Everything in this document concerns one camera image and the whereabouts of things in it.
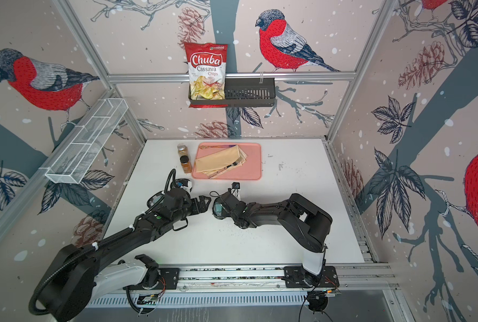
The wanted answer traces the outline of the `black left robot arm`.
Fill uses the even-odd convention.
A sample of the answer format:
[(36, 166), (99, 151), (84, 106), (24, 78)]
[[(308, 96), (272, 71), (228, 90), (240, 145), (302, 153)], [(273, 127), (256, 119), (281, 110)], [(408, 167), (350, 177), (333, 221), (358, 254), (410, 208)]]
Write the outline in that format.
[(205, 213), (210, 197), (191, 197), (177, 186), (175, 175), (175, 170), (170, 171), (164, 189), (147, 201), (147, 210), (128, 228), (95, 244), (62, 248), (32, 293), (28, 311), (37, 316), (51, 314), (57, 321), (74, 318), (89, 303), (95, 278), (104, 268), (173, 231), (178, 221)]

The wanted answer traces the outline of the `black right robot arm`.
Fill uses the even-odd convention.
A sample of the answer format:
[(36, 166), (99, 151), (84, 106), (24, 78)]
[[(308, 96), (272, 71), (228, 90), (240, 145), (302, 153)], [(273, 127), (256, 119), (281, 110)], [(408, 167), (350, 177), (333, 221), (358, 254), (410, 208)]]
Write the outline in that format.
[(286, 277), (285, 280), (306, 287), (318, 287), (326, 262), (326, 238), (330, 233), (333, 219), (316, 204), (298, 193), (278, 203), (245, 203), (229, 189), (228, 192), (216, 197), (212, 213), (216, 219), (231, 218), (240, 229), (263, 225), (284, 227), (300, 246), (320, 255), (318, 268), (302, 264), (297, 269), (296, 277)]

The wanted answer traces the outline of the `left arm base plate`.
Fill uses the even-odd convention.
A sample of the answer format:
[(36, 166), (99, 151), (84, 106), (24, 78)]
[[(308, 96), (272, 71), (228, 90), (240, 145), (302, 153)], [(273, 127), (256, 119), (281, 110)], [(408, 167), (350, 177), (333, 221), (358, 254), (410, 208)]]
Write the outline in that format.
[(132, 291), (175, 290), (180, 272), (179, 268), (157, 268), (156, 270), (150, 268), (145, 277), (138, 284), (130, 285), (129, 289)]

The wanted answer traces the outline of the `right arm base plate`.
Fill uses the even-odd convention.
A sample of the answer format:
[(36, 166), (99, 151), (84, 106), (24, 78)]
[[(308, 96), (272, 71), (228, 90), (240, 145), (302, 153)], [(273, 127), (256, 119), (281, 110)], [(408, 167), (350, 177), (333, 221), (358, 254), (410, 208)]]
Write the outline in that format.
[(287, 288), (333, 288), (340, 286), (336, 268), (323, 266), (318, 275), (306, 271), (303, 266), (286, 266), (282, 280)]

